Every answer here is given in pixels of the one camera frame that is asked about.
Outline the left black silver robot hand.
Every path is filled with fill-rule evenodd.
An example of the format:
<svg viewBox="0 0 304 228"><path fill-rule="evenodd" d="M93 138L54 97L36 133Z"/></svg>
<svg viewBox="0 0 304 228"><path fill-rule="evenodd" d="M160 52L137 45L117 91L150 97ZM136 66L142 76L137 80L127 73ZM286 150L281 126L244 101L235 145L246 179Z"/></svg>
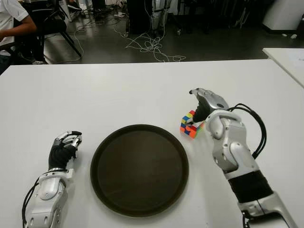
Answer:
<svg viewBox="0 0 304 228"><path fill-rule="evenodd" d="M77 157L81 142L82 133L78 131L65 131L56 137L48 157L48 170L65 169L68 162Z"/></svg>

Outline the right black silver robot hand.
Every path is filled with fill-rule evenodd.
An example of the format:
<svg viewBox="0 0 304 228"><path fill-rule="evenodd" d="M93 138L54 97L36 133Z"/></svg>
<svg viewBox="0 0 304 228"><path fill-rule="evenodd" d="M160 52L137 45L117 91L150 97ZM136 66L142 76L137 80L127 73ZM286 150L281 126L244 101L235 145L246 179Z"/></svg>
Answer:
<svg viewBox="0 0 304 228"><path fill-rule="evenodd" d="M186 121L186 125L204 121L213 111L217 109L228 110L229 105L220 95L203 88L196 88L189 91L198 100L198 106L193 117Z"/></svg>

